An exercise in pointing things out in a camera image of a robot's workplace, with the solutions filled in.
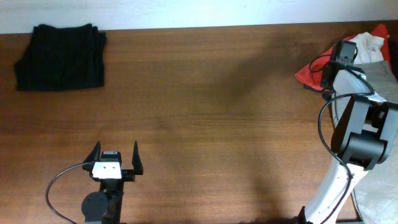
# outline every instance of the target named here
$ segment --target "wooden table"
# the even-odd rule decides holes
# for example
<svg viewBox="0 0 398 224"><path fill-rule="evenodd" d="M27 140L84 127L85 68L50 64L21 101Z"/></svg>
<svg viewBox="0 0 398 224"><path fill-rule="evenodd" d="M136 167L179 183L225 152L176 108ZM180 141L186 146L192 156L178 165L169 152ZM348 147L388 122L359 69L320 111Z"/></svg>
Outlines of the wooden table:
<svg viewBox="0 0 398 224"><path fill-rule="evenodd" d="M393 38L398 22L385 22ZM377 22L106 33L104 88L16 92L13 64L30 35L0 35L0 223L63 223L44 192L97 140L145 174L124 187L127 223L238 223L292 218L315 195L331 156L317 133L323 99L294 73L335 40ZM325 115L325 137L333 132ZM50 191L83 223L99 184L81 169ZM351 199L340 219L357 218Z"/></svg>

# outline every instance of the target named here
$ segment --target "gray cloth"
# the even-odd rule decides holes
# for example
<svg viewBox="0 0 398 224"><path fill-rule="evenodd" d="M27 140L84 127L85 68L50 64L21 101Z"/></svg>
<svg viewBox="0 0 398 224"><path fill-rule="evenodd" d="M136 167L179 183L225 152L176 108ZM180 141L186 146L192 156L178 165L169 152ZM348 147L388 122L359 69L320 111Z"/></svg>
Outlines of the gray cloth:
<svg viewBox="0 0 398 224"><path fill-rule="evenodd" d="M355 65L365 71L366 79L381 97L398 103L398 83L387 61ZM338 118L332 105L333 124ZM398 137L387 160L358 183L352 192L356 209L365 223L398 224Z"/></svg>

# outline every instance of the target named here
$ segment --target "folded black fabric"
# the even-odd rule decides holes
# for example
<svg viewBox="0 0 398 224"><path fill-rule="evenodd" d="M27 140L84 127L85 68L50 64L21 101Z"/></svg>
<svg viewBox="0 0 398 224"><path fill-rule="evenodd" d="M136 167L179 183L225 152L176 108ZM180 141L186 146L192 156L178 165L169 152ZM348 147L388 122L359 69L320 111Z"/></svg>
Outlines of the folded black fabric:
<svg viewBox="0 0 398 224"><path fill-rule="evenodd" d="M14 70L17 90L60 91L104 86L105 33L87 24L58 29L34 27Z"/></svg>

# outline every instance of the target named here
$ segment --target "red fabric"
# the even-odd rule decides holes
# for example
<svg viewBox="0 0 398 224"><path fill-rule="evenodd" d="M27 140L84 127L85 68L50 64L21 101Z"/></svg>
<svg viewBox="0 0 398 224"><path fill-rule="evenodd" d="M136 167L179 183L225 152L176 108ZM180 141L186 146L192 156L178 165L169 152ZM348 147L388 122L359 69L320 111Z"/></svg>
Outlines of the red fabric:
<svg viewBox="0 0 398 224"><path fill-rule="evenodd" d="M388 51L388 40L387 40L388 32L387 32L386 26L384 24L379 24L375 28L375 30L373 32L371 32L371 34L376 37L384 38L384 43L383 43L383 46L380 48L380 51L383 55L384 60L388 61L388 64L390 65L390 68L391 68L390 53ZM351 40L354 37L356 37L356 35L351 36L351 37L346 37L346 38L344 38L344 40ZM332 50L333 50L333 48L329 49L322 55L331 54ZM327 63L327 61L329 61L329 59L330 59L330 57L321 57L321 58L317 59L316 61L314 61L312 63L311 69L318 70L318 69L322 68ZM310 72L310 70L308 69L309 65L310 64L304 66L300 71L298 71L296 74L294 74L294 76L300 82L302 82L316 90L322 90L323 88L320 86L321 79L322 79L322 71Z"/></svg>

